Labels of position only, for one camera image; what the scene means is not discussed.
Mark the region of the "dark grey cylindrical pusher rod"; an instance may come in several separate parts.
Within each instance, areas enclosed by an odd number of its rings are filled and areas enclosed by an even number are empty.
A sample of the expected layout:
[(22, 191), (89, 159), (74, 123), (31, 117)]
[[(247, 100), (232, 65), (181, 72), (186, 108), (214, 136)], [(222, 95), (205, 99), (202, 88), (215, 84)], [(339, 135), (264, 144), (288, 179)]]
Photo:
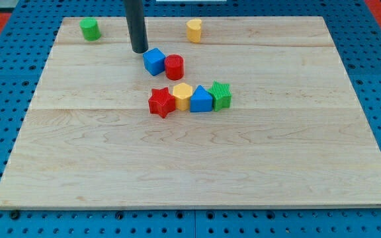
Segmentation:
[(148, 39), (142, 0), (123, 0), (132, 50), (142, 54), (148, 50)]

